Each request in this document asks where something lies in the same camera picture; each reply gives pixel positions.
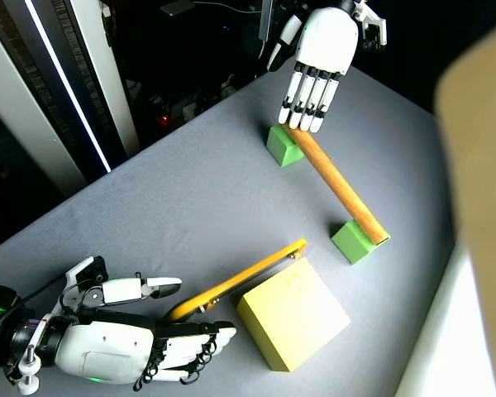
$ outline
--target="yellow block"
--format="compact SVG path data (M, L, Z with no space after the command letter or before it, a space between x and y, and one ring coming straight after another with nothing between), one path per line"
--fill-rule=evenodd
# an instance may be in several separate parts
M306 258L244 294L237 312L273 371L294 371L351 322Z

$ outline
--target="green block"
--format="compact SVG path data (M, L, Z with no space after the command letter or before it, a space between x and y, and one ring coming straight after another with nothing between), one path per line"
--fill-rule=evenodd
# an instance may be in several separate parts
M282 167L286 167L303 158L303 152L287 134L283 126L270 128L266 147Z
M387 241L373 244L354 220L346 223L331 240L352 265Z

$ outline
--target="wooden rod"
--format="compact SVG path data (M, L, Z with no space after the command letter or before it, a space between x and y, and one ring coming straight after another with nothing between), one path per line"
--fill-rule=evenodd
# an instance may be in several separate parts
M389 238L373 213L365 206L358 194L347 183L341 172L332 163L323 149L314 141L310 132L283 126L296 142L318 174L329 185L351 216L358 222L364 233L376 245Z

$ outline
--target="white light strip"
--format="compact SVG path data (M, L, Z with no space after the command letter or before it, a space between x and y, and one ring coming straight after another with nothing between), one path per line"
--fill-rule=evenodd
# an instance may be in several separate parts
M63 68L60 65L59 59L57 58L57 54L53 50L53 46L50 43L50 39L48 38L48 35L46 35L46 31L44 30L44 27L42 26L42 22L39 18L39 15L36 13L36 9L33 6L33 3L31 0L24 0L27 6L28 11L31 14L31 19L35 23L36 29L39 31L39 34L41 35L42 42L44 42L44 45L46 49L48 50L48 54L50 54L50 58L53 62L53 65L57 69L57 73L60 76L60 79L62 80L64 87L66 88L66 92L69 95L69 98L72 100L72 103L74 104L75 110L77 111L77 114L79 115L79 118L81 119L81 122L83 122L84 128L86 129L86 132L88 133L88 136L90 137L90 141L93 143L93 147L96 148L96 152L99 155L99 158L101 159L101 162L105 166L105 169L107 172L110 172L110 165L107 163L107 159L105 158L105 155L103 154L103 151L101 150L101 147L99 147L98 140L96 139L95 135L93 134L92 128L90 128L90 125L88 124L88 120L84 116L83 109L81 109L81 106L79 105L79 101L75 97L74 91L72 90L72 87L69 85L69 81L66 78L66 74L64 74Z

